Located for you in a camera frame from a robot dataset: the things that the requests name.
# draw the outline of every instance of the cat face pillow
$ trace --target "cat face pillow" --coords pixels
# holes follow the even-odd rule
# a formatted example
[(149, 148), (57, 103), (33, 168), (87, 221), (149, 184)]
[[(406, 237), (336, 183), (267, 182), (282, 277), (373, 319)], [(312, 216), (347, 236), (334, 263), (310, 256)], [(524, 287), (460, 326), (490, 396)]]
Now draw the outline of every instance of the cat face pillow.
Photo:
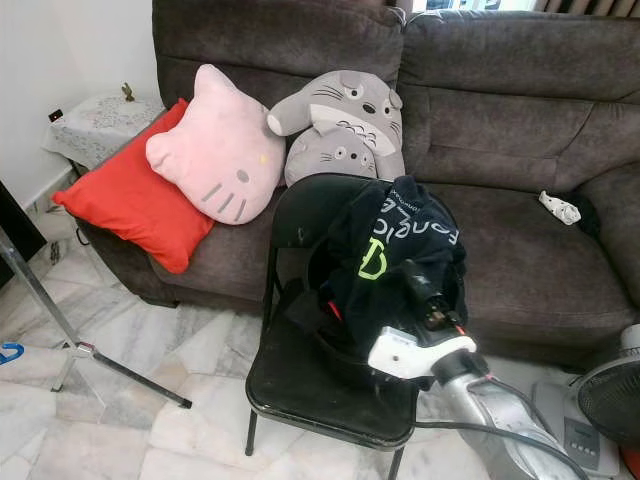
[(346, 128), (324, 134), (309, 128), (296, 138), (289, 149), (284, 179), (290, 187), (314, 173), (347, 173), (376, 178), (373, 152)]
[(269, 203), (284, 164), (284, 139), (266, 115), (220, 70), (202, 65), (184, 117), (147, 141), (147, 160), (205, 215), (247, 223)]
[(326, 73), (269, 112), (269, 128), (287, 136), (311, 125), (320, 133), (345, 128), (373, 152), (378, 176), (404, 175), (402, 100), (373, 74), (340, 70)]

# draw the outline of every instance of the electric fan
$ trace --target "electric fan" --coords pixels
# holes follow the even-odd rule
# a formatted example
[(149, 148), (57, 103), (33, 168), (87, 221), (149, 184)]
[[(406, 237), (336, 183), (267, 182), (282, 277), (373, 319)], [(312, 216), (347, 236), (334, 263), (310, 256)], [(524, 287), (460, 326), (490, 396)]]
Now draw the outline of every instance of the electric fan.
[(571, 386), (538, 382), (533, 400), (567, 454), (591, 476), (619, 473), (618, 445), (640, 448), (640, 325), (615, 358)]

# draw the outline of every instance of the sofa backrest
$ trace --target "sofa backrest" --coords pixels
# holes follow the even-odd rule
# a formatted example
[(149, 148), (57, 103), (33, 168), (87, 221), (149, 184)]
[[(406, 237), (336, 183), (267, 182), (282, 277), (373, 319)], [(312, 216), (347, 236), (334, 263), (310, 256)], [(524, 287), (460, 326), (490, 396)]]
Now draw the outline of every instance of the sofa backrest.
[(420, 180), (565, 191), (640, 160), (640, 19), (419, 15), (398, 82)]
[(158, 84), (165, 106), (193, 96), (212, 63), (267, 108), (339, 69), (395, 83), (402, 24), (384, 6), (350, 0), (153, 0)]

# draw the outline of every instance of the fan grille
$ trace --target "fan grille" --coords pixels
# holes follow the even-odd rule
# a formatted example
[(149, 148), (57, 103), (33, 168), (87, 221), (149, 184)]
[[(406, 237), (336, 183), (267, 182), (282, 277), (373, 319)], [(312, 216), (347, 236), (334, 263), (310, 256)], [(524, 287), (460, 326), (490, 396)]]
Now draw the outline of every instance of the fan grille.
[(578, 404), (604, 436), (624, 447), (640, 447), (640, 361), (589, 378), (578, 392)]

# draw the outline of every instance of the gray plush toy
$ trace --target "gray plush toy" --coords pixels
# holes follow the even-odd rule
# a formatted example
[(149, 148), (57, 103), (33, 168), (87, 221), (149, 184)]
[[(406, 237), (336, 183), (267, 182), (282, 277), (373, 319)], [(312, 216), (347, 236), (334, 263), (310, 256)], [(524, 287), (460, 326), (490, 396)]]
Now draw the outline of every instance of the gray plush toy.
[(308, 175), (327, 172), (376, 178), (373, 153), (346, 128), (334, 128), (321, 134), (311, 127), (291, 145), (284, 179), (290, 187)]
[(339, 70), (312, 80), (299, 92), (277, 103), (267, 117), (280, 136), (313, 126), (321, 135), (343, 127), (371, 149), (378, 176), (404, 175), (402, 100), (371, 73)]

